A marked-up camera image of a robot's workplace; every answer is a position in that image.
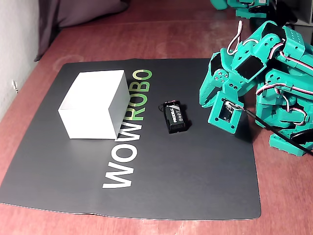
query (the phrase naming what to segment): teal plastic part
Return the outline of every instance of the teal plastic part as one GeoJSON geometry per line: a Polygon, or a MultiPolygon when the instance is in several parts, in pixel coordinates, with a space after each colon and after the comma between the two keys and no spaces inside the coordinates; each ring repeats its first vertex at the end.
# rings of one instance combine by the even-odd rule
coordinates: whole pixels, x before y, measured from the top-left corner
{"type": "Polygon", "coordinates": [[[236,132],[242,111],[234,110],[230,120],[221,119],[221,110],[219,108],[224,105],[225,101],[231,101],[240,106],[244,105],[243,103],[239,102],[238,98],[236,99],[235,96],[225,94],[223,92],[217,92],[217,97],[210,113],[208,123],[211,123],[214,126],[217,126],[229,133],[234,134],[236,132]]]}
{"type": "Polygon", "coordinates": [[[212,5],[217,10],[225,10],[227,5],[236,9],[236,16],[250,19],[251,17],[256,18],[266,18],[265,13],[251,13],[249,9],[262,6],[269,5],[269,0],[211,0],[212,5]]]}
{"type": "Polygon", "coordinates": [[[255,17],[255,18],[266,18],[266,14],[265,13],[251,13],[251,12],[249,12],[248,8],[238,8],[236,10],[236,16],[242,17],[242,18],[246,18],[246,19],[250,19],[252,17],[255,17]]]}
{"type": "MultiPolygon", "coordinates": [[[[248,0],[240,1],[240,4],[244,3],[248,3],[248,0]]],[[[215,68],[212,68],[210,61],[208,73],[200,88],[200,105],[204,108],[212,106],[208,123],[232,134],[236,132],[242,110],[238,107],[234,109],[232,107],[235,106],[229,104],[243,106],[239,101],[240,97],[250,89],[255,86],[260,89],[265,85],[277,83],[279,85],[275,88],[279,93],[271,86],[256,95],[256,115],[267,124],[282,128],[280,132],[286,137],[290,137],[292,133],[313,129],[313,70],[301,64],[313,67],[313,46],[304,43],[301,34],[285,26],[283,30],[286,40],[280,38],[281,35],[274,34],[275,30],[264,34],[267,24],[277,26],[274,22],[265,22],[247,40],[238,45],[238,51],[233,55],[229,55],[226,48],[214,53],[211,61],[217,55],[221,57],[221,61],[219,63],[215,60],[215,68]],[[284,43],[284,46],[278,48],[270,59],[269,55],[278,43],[284,43]],[[278,52],[280,50],[285,56],[299,62],[284,58],[278,52]],[[248,61],[251,57],[255,57],[253,63],[248,61]],[[281,66],[277,67],[269,63],[274,60],[280,61],[281,66]],[[242,72],[240,66],[246,70],[251,68],[253,73],[242,72]],[[285,99],[291,107],[288,112],[285,99]],[[225,107],[232,115],[223,114],[225,107]],[[293,110],[293,107],[306,114],[293,110]]],[[[296,156],[304,154],[302,150],[275,134],[271,135],[269,145],[296,156]]],[[[312,149],[313,142],[307,142],[302,146],[312,149]]]]}
{"type": "Polygon", "coordinates": [[[211,0],[211,3],[217,10],[225,10],[227,8],[226,0],[211,0]]]}
{"type": "Polygon", "coordinates": [[[240,1],[237,0],[227,0],[227,3],[230,7],[234,8],[248,8],[248,4],[241,3],[240,1]]]}

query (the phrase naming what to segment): white box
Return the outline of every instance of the white box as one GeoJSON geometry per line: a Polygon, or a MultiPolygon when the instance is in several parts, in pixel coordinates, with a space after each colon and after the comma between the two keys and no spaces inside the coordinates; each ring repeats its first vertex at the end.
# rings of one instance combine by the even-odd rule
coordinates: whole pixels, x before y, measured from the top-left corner
{"type": "Polygon", "coordinates": [[[116,139],[129,101],[123,70],[81,72],[58,111],[71,139],[116,139]]]}

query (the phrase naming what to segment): green letter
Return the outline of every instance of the green letter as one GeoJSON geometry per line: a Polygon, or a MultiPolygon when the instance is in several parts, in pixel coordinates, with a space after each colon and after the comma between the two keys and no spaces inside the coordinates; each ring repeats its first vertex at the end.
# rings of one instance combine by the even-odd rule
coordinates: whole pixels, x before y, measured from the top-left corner
{"type": "Polygon", "coordinates": [[[133,78],[137,79],[137,80],[147,80],[150,77],[152,77],[152,72],[149,70],[136,70],[135,72],[133,72],[133,78]],[[139,72],[146,72],[148,74],[148,76],[147,77],[138,77],[137,73],[139,73],[139,72]]]}
{"type": "Polygon", "coordinates": [[[148,92],[149,91],[149,87],[150,87],[150,84],[149,82],[132,82],[130,85],[129,85],[129,91],[130,92],[148,92]]]}
{"type": "Polygon", "coordinates": [[[129,102],[128,105],[133,106],[133,107],[139,107],[139,106],[144,105],[147,102],[147,100],[148,100],[147,97],[144,94],[137,94],[137,93],[136,94],[131,94],[131,98],[132,97],[136,97],[136,96],[143,98],[143,101],[138,103],[138,104],[129,102]]]}
{"type": "Polygon", "coordinates": [[[145,110],[146,108],[142,108],[138,111],[133,108],[128,108],[126,112],[132,112],[132,115],[130,117],[125,116],[124,120],[142,121],[143,117],[136,117],[136,115],[143,113],[145,110]]]}

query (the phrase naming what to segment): black mat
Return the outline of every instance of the black mat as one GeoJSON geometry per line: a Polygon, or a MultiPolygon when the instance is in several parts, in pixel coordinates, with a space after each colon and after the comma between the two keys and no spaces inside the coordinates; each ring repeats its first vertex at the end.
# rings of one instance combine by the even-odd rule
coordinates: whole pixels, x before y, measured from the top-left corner
{"type": "MultiPolygon", "coordinates": [[[[259,217],[258,182],[247,118],[242,117],[237,134],[231,135],[208,124],[210,110],[201,108],[198,102],[208,62],[133,59],[64,65],[12,160],[0,187],[0,202],[56,212],[129,218],[259,217]],[[149,91],[139,92],[147,96],[147,102],[135,108],[145,108],[137,115],[144,119],[126,121],[142,125],[141,130],[131,131],[140,135],[139,140],[68,138],[58,108],[79,72],[125,70],[130,84],[138,81],[132,74],[141,69],[153,74],[145,80],[150,84],[149,91]],[[187,106],[192,121],[187,132],[168,134],[158,106],[169,100],[180,100],[187,106]],[[135,146],[137,156],[130,162],[115,161],[111,151],[119,144],[135,146]],[[131,181],[131,186],[103,188],[103,184],[123,184],[106,177],[107,172],[113,171],[127,173],[117,177],[126,179],[124,186],[131,181]]],[[[97,89],[95,84],[95,92],[106,91],[97,89]]],[[[131,101],[140,103],[142,98],[131,101]]],[[[125,158],[132,154],[122,149],[117,153],[125,158]]]]}

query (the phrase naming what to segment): white wall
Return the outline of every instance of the white wall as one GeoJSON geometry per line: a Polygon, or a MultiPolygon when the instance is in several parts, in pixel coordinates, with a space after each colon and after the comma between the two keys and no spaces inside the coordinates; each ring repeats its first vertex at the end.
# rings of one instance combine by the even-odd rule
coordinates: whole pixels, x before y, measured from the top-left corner
{"type": "Polygon", "coordinates": [[[38,0],[0,0],[0,120],[36,66],[38,0]]]}

